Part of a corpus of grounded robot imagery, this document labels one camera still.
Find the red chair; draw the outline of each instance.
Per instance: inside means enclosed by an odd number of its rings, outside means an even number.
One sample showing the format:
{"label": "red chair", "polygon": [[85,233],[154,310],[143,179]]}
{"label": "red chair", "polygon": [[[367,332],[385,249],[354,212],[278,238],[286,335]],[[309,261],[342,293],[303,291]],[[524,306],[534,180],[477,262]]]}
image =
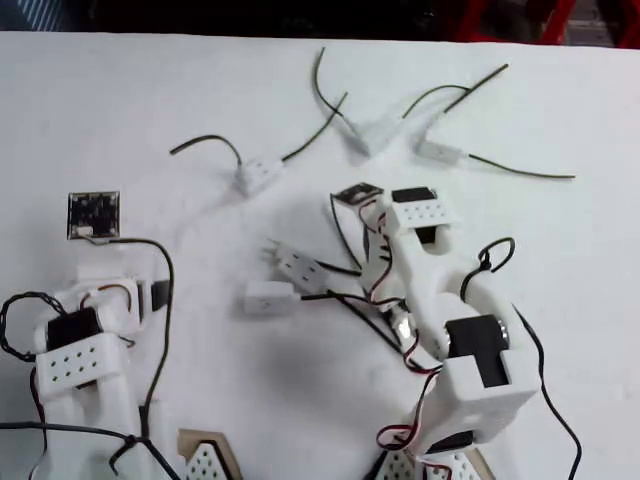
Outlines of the red chair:
{"label": "red chair", "polygon": [[[456,42],[503,42],[505,39],[483,35],[480,22],[491,0],[452,1],[445,16],[445,35]],[[528,0],[527,17],[539,23],[546,22],[542,35],[534,43],[558,45],[562,43],[564,30],[575,0]]]}
{"label": "red chair", "polygon": [[618,47],[640,48],[640,0],[623,0],[623,28]]}

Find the white surface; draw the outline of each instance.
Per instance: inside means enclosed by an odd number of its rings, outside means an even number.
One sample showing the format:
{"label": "white surface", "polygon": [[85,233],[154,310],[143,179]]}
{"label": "white surface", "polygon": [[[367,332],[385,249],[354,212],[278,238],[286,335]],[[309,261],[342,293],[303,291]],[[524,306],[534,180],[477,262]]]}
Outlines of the white surface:
{"label": "white surface", "polygon": [[[354,121],[509,62],[430,138],[577,180],[543,182],[466,161],[443,170],[413,158],[405,131],[365,163],[335,124],[287,162],[285,177],[244,200],[232,191],[235,163],[224,146],[168,154],[206,133],[228,136],[246,158],[297,148],[326,118],[309,79],[323,44],[326,95],[335,101],[348,90]],[[0,295],[59,289],[79,248],[65,239],[67,193],[119,189],[123,235],[157,238],[176,263],[172,351],[158,393],[178,425],[224,432],[245,478],[358,478],[376,456],[377,430],[417,397],[420,379],[341,306],[309,302],[265,322],[250,321],[236,301],[248,281],[270,275],[260,248],[274,231],[336,258],[342,249],[321,202],[359,181],[442,187],[473,253],[504,235],[517,239],[497,280],[545,344],[551,395],[585,446],[581,477],[633,471],[640,225],[625,212],[640,202],[639,52],[2,33],[0,65]],[[420,124],[445,98],[411,117]],[[30,347],[38,311],[10,312],[13,343]],[[131,352],[141,391],[161,345],[161,323],[149,320]],[[36,418],[28,371],[2,357],[1,420]],[[40,434],[0,439],[3,478],[26,477]],[[574,456],[540,396],[483,451],[499,478],[527,480],[566,478]]]}

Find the wire connector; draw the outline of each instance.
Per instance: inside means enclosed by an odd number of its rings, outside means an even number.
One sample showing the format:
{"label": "wire connector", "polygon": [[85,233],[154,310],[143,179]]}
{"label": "wire connector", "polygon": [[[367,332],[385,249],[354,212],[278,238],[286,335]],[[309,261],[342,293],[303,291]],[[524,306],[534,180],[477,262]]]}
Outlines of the wire connector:
{"label": "wire connector", "polygon": [[373,157],[382,152],[391,143],[398,131],[400,120],[385,116],[375,122],[363,125],[348,120],[346,120],[346,123],[353,132],[360,149],[369,157]]}
{"label": "wire connector", "polygon": [[251,315],[282,315],[293,310],[300,295],[288,282],[251,282],[247,285],[244,310]]}
{"label": "wire connector", "polygon": [[437,160],[451,166],[456,165],[461,158],[466,157],[466,153],[459,148],[431,142],[426,138],[418,145],[417,153],[426,159]]}
{"label": "wire connector", "polygon": [[251,197],[272,183],[282,166],[282,160],[277,157],[260,157],[243,162],[236,172],[238,188],[245,196]]}

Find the white plastic part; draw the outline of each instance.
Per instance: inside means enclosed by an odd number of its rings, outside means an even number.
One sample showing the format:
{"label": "white plastic part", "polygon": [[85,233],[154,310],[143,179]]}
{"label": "white plastic part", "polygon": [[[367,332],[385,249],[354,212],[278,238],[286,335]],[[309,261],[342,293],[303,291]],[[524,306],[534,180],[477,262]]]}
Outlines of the white plastic part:
{"label": "white plastic part", "polygon": [[187,464],[185,480],[227,480],[218,452],[210,443],[201,443]]}
{"label": "white plastic part", "polygon": [[[105,285],[118,285],[118,287],[99,290]],[[80,305],[94,307],[98,314],[98,322],[105,332],[130,336],[141,329],[138,286],[131,278],[83,280],[68,290],[56,292],[54,297],[69,312],[78,310]],[[129,308],[129,299],[131,299],[131,308]],[[57,314],[51,309],[43,311],[34,336],[36,352],[47,351],[47,322],[56,316]]]}
{"label": "white plastic part", "polygon": [[439,198],[416,202],[393,202],[387,222],[402,229],[434,227],[456,221],[452,209]]}
{"label": "white plastic part", "polygon": [[418,154],[429,160],[437,160],[448,165],[456,165],[466,154],[459,148],[425,139],[418,146]]}
{"label": "white plastic part", "polygon": [[[140,435],[140,413],[129,376],[128,358],[126,348],[112,333],[95,335],[37,355],[38,390],[47,421]],[[59,377],[56,381],[53,380],[55,376]],[[157,403],[150,415],[151,439],[175,467],[177,429],[156,428],[158,423],[164,422],[162,411],[154,410],[156,406]],[[122,446],[122,440],[59,431],[48,431],[47,439],[48,450],[42,464],[46,475],[41,475],[43,478],[114,478],[107,462]],[[169,455],[169,445],[174,455]],[[152,480],[165,476],[160,465],[141,445],[120,458],[117,468],[126,479]]]}
{"label": "white plastic part", "polygon": [[[421,346],[432,361],[443,363],[442,372],[424,401],[421,428],[410,449],[421,454],[436,442],[469,430],[474,432],[473,444],[486,443],[509,425],[518,409],[539,390],[536,356],[527,333],[491,273],[473,278],[466,303],[459,298],[462,281],[478,267],[478,260],[461,251],[456,229],[447,224],[452,217],[442,197],[437,201],[397,204],[392,201],[391,192],[385,192],[379,201],[387,213],[393,273],[402,282],[420,331]],[[427,213],[434,210],[445,215],[432,220]],[[434,225],[435,242],[422,245],[415,228]],[[472,356],[447,358],[449,337],[445,324],[465,316],[451,316],[452,301],[460,305],[458,311],[468,313],[466,316],[491,314],[505,328],[508,350],[501,353],[501,359],[509,379],[507,385],[485,388]]]}
{"label": "white plastic part", "polygon": [[382,152],[393,137],[395,137],[400,120],[391,116],[384,116],[375,122],[363,125],[347,122],[360,149],[373,157]]}
{"label": "white plastic part", "polygon": [[483,480],[467,456],[460,452],[455,455],[440,455],[414,462],[404,451],[389,452],[376,474],[375,480],[446,480],[448,472],[444,468],[429,466],[438,464],[451,469],[452,480]]}
{"label": "white plastic part", "polygon": [[120,339],[103,333],[36,356],[38,394],[43,402],[124,368]]}
{"label": "white plastic part", "polygon": [[243,162],[236,172],[236,182],[247,197],[255,195],[271,184],[282,171],[283,162],[277,157],[261,157]]}
{"label": "white plastic part", "polygon": [[289,313],[300,301],[300,295],[287,282],[251,282],[247,285],[244,309],[251,315]]}
{"label": "white plastic part", "polygon": [[307,293],[327,291],[329,274],[314,259],[302,252],[284,247],[278,250],[278,271]]}

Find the red wire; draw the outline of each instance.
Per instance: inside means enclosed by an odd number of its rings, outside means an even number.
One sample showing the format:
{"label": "red wire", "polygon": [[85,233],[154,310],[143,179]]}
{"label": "red wire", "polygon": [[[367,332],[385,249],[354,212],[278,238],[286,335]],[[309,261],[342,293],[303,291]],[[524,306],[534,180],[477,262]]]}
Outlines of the red wire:
{"label": "red wire", "polygon": [[418,342],[420,341],[420,332],[418,330],[415,331],[415,335],[416,335],[416,339],[413,341],[413,343],[407,349],[407,351],[402,354],[402,360],[404,361],[405,366],[412,372],[419,373],[421,375],[429,375],[435,372],[436,370],[439,370],[440,369],[439,366],[434,368],[420,368],[420,367],[416,367],[415,365],[411,365],[411,363],[409,363],[411,361],[411,355],[413,354],[414,350],[418,347]]}

